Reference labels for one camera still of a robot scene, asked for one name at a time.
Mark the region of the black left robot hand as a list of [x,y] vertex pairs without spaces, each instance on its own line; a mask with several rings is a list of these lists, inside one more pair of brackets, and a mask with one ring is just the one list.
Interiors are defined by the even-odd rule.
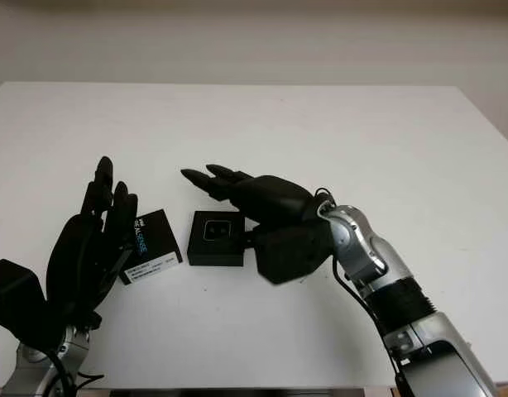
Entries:
[[135,248],[137,204],[124,182],[113,183],[113,163],[102,157],[80,212],[63,227],[48,263],[46,298],[65,324],[99,328],[96,308]]

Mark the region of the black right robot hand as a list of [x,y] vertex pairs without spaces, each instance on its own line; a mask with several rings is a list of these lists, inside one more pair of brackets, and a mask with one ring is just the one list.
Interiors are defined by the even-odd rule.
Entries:
[[228,201],[243,217],[257,226],[242,238],[244,248],[253,248],[256,239],[281,232],[288,237],[299,229],[320,246],[333,246],[328,224],[317,211],[322,203],[333,202],[330,194],[312,194],[300,185],[274,175],[251,176],[222,165],[206,166],[208,174],[193,169],[180,173],[212,199]]

